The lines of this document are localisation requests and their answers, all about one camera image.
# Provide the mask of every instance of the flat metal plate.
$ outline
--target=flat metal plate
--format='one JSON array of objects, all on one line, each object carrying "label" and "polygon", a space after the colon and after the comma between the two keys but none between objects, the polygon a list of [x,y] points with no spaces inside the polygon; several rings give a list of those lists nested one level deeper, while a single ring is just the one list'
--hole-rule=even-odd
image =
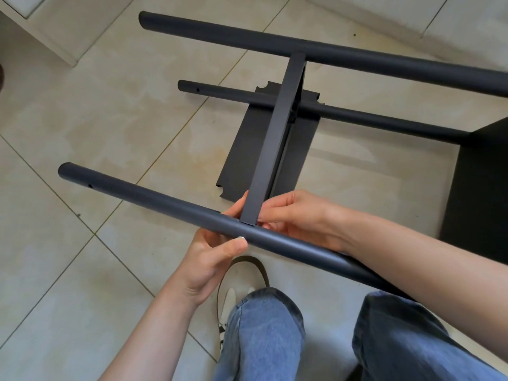
[{"label": "flat metal plate", "polygon": [[[279,89],[279,83],[268,82],[264,88],[257,87],[256,92],[277,95]],[[319,93],[302,91],[303,101],[316,102],[318,99]],[[272,111],[271,108],[249,105],[217,180],[217,186],[223,188],[221,198],[235,202],[251,186]],[[319,116],[315,115],[298,114],[289,133],[284,159],[279,166],[277,180],[270,196],[295,189],[319,119]]]},{"label": "flat metal plate", "polygon": [[508,118],[460,147],[439,239],[508,264]]}]

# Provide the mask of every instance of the person's right hand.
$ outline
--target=person's right hand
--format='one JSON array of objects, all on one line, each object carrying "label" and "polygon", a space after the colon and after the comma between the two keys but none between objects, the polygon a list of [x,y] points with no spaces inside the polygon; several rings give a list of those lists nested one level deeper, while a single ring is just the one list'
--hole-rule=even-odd
[{"label": "person's right hand", "polygon": [[347,243],[337,230],[340,220],[354,212],[305,190],[297,190],[265,201],[257,221],[265,229],[346,252]]}]

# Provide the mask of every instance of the metal pole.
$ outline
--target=metal pole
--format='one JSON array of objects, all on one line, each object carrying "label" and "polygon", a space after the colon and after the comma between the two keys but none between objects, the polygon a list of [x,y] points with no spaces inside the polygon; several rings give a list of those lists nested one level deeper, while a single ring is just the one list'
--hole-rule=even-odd
[{"label": "metal pole", "polygon": [[256,225],[261,205],[270,196],[291,127],[291,123],[288,123],[289,116],[292,111],[298,109],[300,104],[305,64],[303,53],[294,53],[289,58],[263,147],[252,176],[251,187],[240,217],[241,222],[252,226]]},{"label": "metal pole", "polygon": [[[244,102],[270,108],[275,106],[276,100],[276,96],[268,95],[266,93],[243,91],[241,89],[226,88],[187,80],[178,81],[178,89],[183,92],[194,93],[197,95],[212,96],[220,99],[232,100],[234,102]],[[462,131],[460,129],[440,127],[438,125],[425,124],[417,121],[347,110],[345,108],[327,106],[318,102],[302,101],[299,109],[302,112],[316,114],[326,119],[385,129],[387,131],[440,140],[441,142],[452,144],[465,144],[470,135],[469,132]]]},{"label": "metal pole", "polygon": [[61,165],[58,168],[58,174],[63,179],[115,198],[219,234],[233,238],[243,236],[248,243],[264,250],[392,294],[410,298],[350,256],[287,237],[259,226],[244,224],[238,219],[220,214],[218,211],[169,197],[73,163]]},{"label": "metal pole", "polygon": [[451,88],[508,97],[508,73],[417,59],[202,21],[140,12],[145,29],[209,43],[290,57],[301,52],[307,61]]}]

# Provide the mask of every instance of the blue denim jeans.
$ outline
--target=blue denim jeans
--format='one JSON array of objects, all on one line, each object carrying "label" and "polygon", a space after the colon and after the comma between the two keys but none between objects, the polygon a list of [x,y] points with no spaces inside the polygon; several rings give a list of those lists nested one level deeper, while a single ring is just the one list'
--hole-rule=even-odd
[{"label": "blue denim jeans", "polygon": [[[275,288],[250,293],[228,319],[214,381],[294,380],[304,347],[300,310]],[[507,380],[454,342],[422,305],[384,292],[365,297],[352,340],[371,380]]]}]

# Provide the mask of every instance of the forearm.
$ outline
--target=forearm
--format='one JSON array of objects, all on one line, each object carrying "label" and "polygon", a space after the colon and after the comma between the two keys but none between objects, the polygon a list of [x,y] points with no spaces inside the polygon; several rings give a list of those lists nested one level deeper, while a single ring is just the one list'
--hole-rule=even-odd
[{"label": "forearm", "polygon": [[171,284],[170,278],[100,381],[167,381],[173,377],[195,306]]},{"label": "forearm", "polygon": [[330,222],[353,257],[451,325],[508,358],[508,267],[387,220]]}]

